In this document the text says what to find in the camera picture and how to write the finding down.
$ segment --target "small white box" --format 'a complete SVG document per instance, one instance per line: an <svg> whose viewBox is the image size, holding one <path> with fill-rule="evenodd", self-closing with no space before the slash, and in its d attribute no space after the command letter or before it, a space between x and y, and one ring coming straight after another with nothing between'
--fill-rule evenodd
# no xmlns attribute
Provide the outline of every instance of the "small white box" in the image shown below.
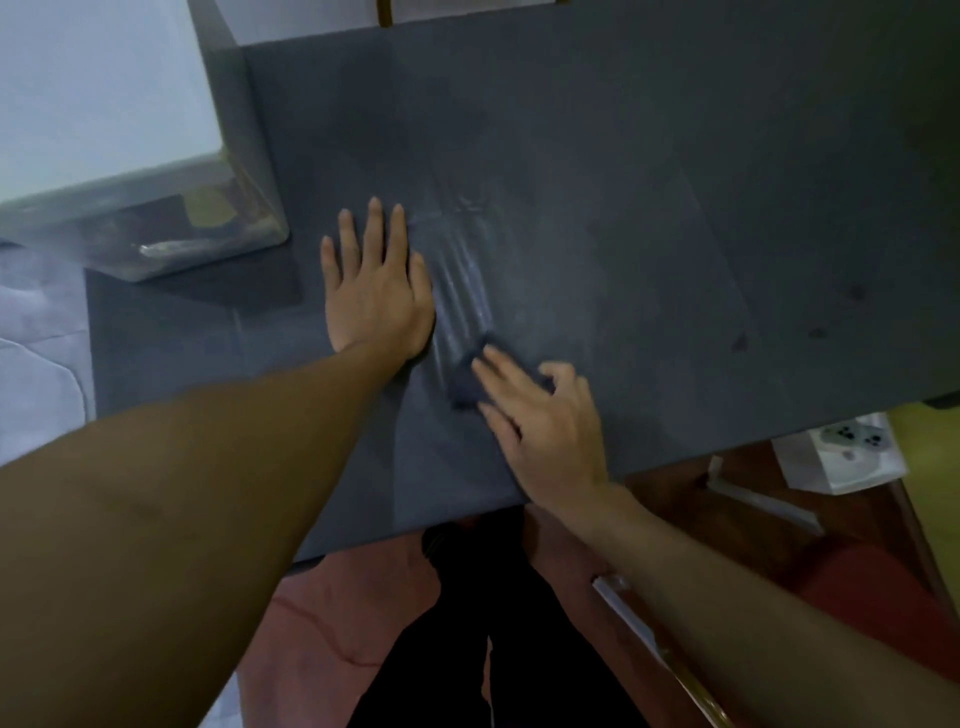
<svg viewBox="0 0 960 728"><path fill-rule="evenodd" d="M877 452L857 446L835 445L825 442L820 427L779 437L772 443L787 485L801 491L839 496L906 475L906 463L887 416L876 412L858 417L856 421L884 429L890 447Z"/></svg>

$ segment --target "table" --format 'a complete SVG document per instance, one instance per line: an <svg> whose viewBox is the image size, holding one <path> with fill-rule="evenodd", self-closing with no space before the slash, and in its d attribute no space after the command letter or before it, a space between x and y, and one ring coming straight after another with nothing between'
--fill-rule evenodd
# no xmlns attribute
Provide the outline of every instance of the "table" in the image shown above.
<svg viewBox="0 0 960 728"><path fill-rule="evenodd" d="M487 329L590 377L616 476L960 389L960 261L894 80L826 62L828 3L670 5L248 48L291 242L88 274L98 411L330 354L319 240L372 194L408 209L437 329L298 560L521 501L444 397Z"/></svg>

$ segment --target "white box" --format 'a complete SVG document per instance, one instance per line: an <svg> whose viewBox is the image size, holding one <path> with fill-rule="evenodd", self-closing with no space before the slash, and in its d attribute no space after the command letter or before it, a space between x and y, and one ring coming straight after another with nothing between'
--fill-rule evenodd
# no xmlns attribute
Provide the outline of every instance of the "white box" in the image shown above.
<svg viewBox="0 0 960 728"><path fill-rule="evenodd" d="M125 280L289 235L214 0L0 5L0 237Z"/></svg>
<svg viewBox="0 0 960 728"><path fill-rule="evenodd" d="M893 430L882 412L858 417L863 425L886 430L892 446L883 452L825 443L821 428L772 441L787 485L801 491L839 496L889 483L907 474Z"/></svg>

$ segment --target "finger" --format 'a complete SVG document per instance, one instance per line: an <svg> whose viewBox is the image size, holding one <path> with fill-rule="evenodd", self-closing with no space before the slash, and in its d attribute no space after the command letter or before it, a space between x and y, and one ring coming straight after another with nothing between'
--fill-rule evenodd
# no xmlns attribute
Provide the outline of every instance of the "finger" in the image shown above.
<svg viewBox="0 0 960 728"><path fill-rule="evenodd" d="M329 235L325 235L320 244L320 266L324 269L324 289L329 298L340 287L340 265L333 249L333 238Z"/></svg>
<svg viewBox="0 0 960 728"><path fill-rule="evenodd" d="M565 361L544 361L540 364L540 372L553 379L557 392L562 394L575 391L577 371L572 364Z"/></svg>
<svg viewBox="0 0 960 728"><path fill-rule="evenodd" d="M383 205L375 197L367 205L367 229L363 233L363 263L365 271L383 265Z"/></svg>
<svg viewBox="0 0 960 728"><path fill-rule="evenodd" d="M593 394L590 392L590 383L585 376L577 377L577 392L590 404L593 404Z"/></svg>
<svg viewBox="0 0 960 728"><path fill-rule="evenodd" d="M403 205L394 205L394 211L390 216L387 265L398 270L405 270L407 266L407 217L403 211Z"/></svg>
<svg viewBox="0 0 960 728"><path fill-rule="evenodd" d="M414 253L410 256L409 277L414 301L418 305L433 308L433 282L430 280L430 271L427 270L426 260L420 253Z"/></svg>
<svg viewBox="0 0 960 728"><path fill-rule="evenodd" d="M344 280L353 280L360 272L360 247L357 245L357 233L353 228L353 213L341 210L340 217L340 256L344 260Z"/></svg>
<svg viewBox="0 0 960 728"><path fill-rule="evenodd" d="M410 256L409 278L410 288L414 294L414 305L420 312L418 332L425 346L433 330L437 311L433 304L433 284L430 282L430 273L426 269L426 261L419 253Z"/></svg>
<svg viewBox="0 0 960 728"><path fill-rule="evenodd" d="M513 384L500 376L483 359L474 359L471 369L501 412L515 422L524 418L529 411L529 404Z"/></svg>
<svg viewBox="0 0 960 728"><path fill-rule="evenodd" d="M507 457L507 462L513 465L520 454L520 437L516 434L513 424L500 410L484 401L477 402L477 407L483 419L487 421L487 427L491 429L500 449Z"/></svg>
<svg viewBox="0 0 960 728"><path fill-rule="evenodd" d="M527 376L526 372L517 366L513 359L497 347L488 344L484 347L483 354L490 360L490 363L499 372L500 376L513 384L516 389L525 396L538 400L545 400L550 397L550 395L540 389L533 379Z"/></svg>

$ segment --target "black pants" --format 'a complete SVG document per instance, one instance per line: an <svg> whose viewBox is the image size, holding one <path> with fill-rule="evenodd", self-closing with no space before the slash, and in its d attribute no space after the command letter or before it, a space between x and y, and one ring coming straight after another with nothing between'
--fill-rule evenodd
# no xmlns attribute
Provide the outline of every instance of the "black pants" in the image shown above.
<svg viewBox="0 0 960 728"><path fill-rule="evenodd" d="M490 728L480 694L488 636L498 728L647 725L550 585L517 563L482 593L443 583L437 603L396 639L348 728Z"/></svg>

